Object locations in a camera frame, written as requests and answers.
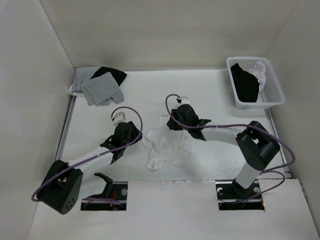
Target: white wall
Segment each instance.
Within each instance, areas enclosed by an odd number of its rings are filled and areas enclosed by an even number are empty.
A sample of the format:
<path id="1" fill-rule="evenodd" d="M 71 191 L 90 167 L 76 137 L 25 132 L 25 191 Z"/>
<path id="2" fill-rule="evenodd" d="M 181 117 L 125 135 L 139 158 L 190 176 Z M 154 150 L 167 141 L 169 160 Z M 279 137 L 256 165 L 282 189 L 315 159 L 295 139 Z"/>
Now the white wall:
<path id="1" fill-rule="evenodd" d="M 28 238 L 74 69 L 38 0 L 0 1 L 0 239 Z"/>
<path id="2" fill-rule="evenodd" d="M 266 56 L 298 0 L 40 0 L 75 67 L 226 68 Z"/>
<path id="3" fill-rule="evenodd" d="M 292 175 L 302 180 L 320 229 L 320 0 L 299 0 L 267 57 L 286 95 L 272 109 L 276 128 L 296 153 Z"/>

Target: white plastic basket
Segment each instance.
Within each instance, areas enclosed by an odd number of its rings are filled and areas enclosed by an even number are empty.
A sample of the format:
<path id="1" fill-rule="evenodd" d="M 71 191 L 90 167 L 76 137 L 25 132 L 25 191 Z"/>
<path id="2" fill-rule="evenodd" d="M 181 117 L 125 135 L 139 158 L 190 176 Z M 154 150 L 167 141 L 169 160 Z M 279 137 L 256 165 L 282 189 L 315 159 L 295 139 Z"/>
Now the white plastic basket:
<path id="1" fill-rule="evenodd" d="M 259 92 L 259 96 L 256 102 L 240 101 L 237 95 L 234 79 L 232 77 L 231 67 L 235 64 L 239 64 L 239 66 L 244 71 L 249 71 L 254 67 L 257 61 L 260 61 L 265 65 L 266 81 L 264 89 Z M 275 71 L 273 70 L 268 59 L 264 57 L 236 56 L 228 57 L 228 59 L 226 60 L 226 64 L 233 88 L 235 107 L 237 109 L 268 109 L 272 106 L 281 105 L 285 102 L 285 95 L 281 89 Z"/>

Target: white cloth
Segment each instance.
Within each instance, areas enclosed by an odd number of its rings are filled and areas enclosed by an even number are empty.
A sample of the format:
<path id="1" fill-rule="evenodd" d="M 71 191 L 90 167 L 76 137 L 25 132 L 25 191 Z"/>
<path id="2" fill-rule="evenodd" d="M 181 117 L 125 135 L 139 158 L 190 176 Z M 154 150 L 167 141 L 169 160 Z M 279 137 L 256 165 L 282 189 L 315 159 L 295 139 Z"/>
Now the white cloth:
<path id="1" fill-rule="evenodd" d="M 184 130 L 170 130 L 169 119 L 168 113 L 161 115 L 158 125 L 142 139 L 144 147 L 150 149 L 146 168 L 152 172 L 160 170 L 165 163 L 172 163 L 178 154 L 191 154 L 191 136 Z"/>
<path id="2" fill-rule="evenodd" d="M 265 88 L 266 84 L 266 66 L 260 61 L 257 61 L 253 68 L 248 72 L 258 79 L 259 92 L 261 92 Z"/>

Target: black garment in basket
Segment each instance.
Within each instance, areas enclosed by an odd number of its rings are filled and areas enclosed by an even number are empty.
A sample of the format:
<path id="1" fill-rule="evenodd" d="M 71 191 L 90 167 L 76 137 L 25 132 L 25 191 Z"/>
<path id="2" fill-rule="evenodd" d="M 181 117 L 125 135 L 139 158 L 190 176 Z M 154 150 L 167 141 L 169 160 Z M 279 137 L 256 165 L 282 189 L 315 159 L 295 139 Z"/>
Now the black garment in basket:
<path id="1" fill-rule="evenodd" d="M 255 103 L 259 94 L 259 82 L 251 73 L 244 71 L 238 63 L 231 67 L 236 94 L 241 102 Z"/>

